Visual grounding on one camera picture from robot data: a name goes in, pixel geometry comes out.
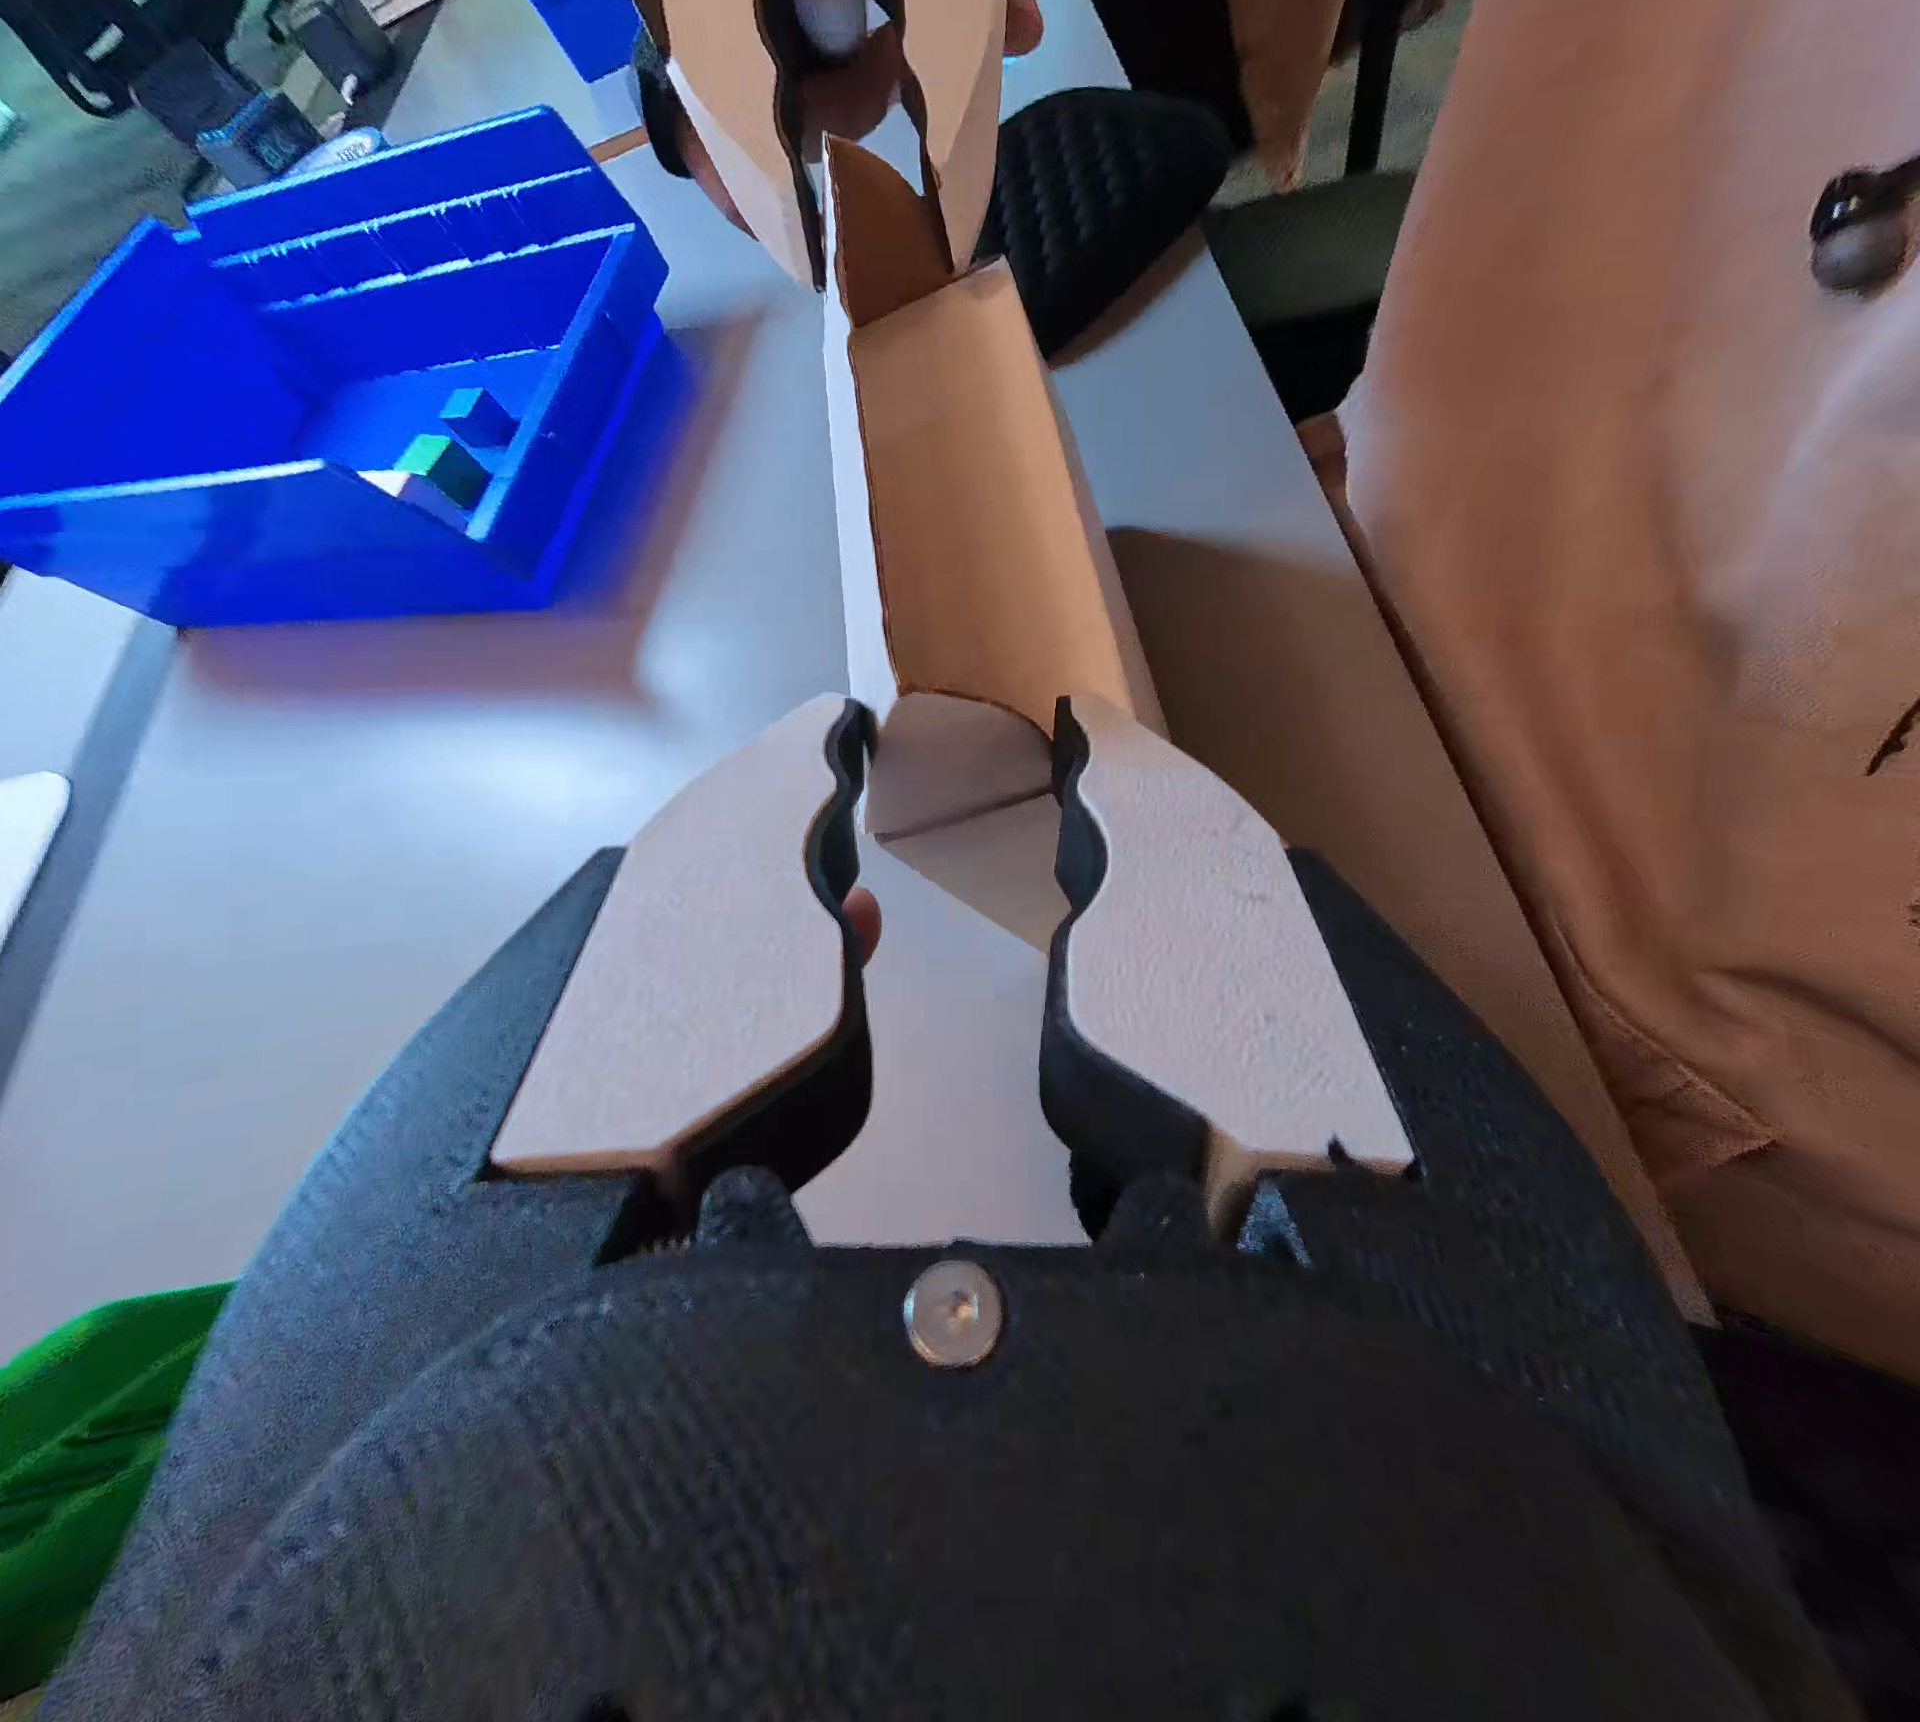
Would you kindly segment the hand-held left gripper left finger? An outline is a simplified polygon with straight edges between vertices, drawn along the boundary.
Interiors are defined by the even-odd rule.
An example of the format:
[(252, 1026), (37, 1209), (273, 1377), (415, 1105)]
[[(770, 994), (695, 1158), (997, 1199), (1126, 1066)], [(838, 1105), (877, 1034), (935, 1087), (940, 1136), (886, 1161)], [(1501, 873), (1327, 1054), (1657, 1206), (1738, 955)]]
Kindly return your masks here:
[(855, 803), (868, 710), (822, 693), (633, 834), (501, 1121), (508, 1178), (808, 1182), (860, 1131), (872, 1047)]

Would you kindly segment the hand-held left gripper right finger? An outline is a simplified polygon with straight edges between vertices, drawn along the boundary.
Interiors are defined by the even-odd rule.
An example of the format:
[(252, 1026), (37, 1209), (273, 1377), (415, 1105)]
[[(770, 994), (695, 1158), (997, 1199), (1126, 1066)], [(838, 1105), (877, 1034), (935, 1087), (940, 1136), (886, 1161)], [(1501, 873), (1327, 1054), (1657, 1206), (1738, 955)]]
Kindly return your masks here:
[(1109, 1204), (1197, 1192), (1229, 1236), (1258, 1184), (1418, 1155), (1288, 847), (1220, 775), (1104, 695), (1056, 704), (1037, 1098)]

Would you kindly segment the white cardboard box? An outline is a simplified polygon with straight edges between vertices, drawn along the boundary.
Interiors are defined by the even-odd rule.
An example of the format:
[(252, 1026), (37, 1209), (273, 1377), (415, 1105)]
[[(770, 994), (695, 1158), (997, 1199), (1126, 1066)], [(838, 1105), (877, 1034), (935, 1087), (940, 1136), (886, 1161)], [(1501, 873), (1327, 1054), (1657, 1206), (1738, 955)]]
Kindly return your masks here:
[(1043, 948), (1060, 697), (1165, 731), (1071, 427), (1004, 260), (956, 271), (940, 210), (827, 140), (824, 373), (846, 664), (875, 718), (862, 829)]

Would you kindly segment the green cube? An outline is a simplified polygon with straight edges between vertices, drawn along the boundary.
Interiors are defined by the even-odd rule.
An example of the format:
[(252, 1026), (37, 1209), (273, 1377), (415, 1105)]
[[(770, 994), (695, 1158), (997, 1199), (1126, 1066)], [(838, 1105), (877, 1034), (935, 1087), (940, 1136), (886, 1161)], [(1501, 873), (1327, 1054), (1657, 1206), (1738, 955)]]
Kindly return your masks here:
[(449, 510), (463, 527), (492, 485), (489, 465), (462, 439), (442, 431), (417, 433), (390, 474), (392, 493), (415, 507)]

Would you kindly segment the blue plastic divider bin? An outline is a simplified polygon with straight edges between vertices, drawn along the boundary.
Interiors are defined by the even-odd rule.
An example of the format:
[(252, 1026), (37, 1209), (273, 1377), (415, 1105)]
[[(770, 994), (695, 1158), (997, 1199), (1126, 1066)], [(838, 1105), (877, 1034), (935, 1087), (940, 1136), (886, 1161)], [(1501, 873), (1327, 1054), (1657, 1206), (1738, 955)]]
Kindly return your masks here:
[[(548, 105), (145, 219), (3, 373), (3, 559), (180, 630), (540, 607), (669, 426), (665, 279)], [(458, 525), (390, 474), (462, 387), (518, 427)]]

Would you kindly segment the dark box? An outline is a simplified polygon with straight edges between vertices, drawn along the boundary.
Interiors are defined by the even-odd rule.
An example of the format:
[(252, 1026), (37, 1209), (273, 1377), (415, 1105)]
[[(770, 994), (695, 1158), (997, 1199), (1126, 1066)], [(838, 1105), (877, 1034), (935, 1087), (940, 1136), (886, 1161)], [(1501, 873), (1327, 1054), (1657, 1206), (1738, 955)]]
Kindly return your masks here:
[(282, 177), (323, 147), (317, 125), (282, 90), (259, 90), (195, 133), (199, 157), (233, 190)]
[(363, 0), (292, 0), (282, 15), (300, 54), (346, 101), (392, 76), (395, 46)]

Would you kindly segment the dark grey chair seat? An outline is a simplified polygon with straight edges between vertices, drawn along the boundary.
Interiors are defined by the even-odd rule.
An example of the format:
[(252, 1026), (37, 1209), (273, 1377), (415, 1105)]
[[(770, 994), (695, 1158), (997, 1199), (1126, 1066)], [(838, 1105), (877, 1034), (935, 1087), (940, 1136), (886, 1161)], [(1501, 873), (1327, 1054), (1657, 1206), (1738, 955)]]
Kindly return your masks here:
[(1331, 414), (1362, 372), (1416, 173), (1371, 169), (1206, 214), (1212, 263), (1283, 414)]

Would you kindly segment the black office chair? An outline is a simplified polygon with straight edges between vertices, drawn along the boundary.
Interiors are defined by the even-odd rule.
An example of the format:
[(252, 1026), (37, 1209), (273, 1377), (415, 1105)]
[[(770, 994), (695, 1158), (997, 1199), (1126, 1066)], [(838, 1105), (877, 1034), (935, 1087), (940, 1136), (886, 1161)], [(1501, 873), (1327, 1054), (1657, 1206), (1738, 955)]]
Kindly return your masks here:
[(110, 120), (133, 105), (133, 80), (180, 43), (228, 58), (245, 0), (2, 0), (2, 21), (59, 93)]

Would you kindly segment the green plastic bin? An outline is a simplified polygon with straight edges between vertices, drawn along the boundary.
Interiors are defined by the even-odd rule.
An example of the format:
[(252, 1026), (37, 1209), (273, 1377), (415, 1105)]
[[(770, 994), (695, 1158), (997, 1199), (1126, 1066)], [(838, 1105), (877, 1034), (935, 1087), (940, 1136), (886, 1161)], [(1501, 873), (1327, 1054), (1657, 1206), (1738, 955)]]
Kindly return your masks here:
[(232, 1289), (103, 1301), (3, 1363), (3, 1717), (31, 1709), (83, 1627)]

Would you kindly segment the hoodie drawstring metal tip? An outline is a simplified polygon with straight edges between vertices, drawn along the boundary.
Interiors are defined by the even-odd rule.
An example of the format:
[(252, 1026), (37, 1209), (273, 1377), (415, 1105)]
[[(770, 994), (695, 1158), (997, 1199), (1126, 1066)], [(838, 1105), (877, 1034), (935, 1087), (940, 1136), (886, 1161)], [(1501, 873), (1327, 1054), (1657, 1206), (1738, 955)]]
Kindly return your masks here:
[(1895, 284), (1915, 249), (1918, 153), (1836, 173), (1807, 222), (1807, 271), (1828, 295), (1872, 298)]

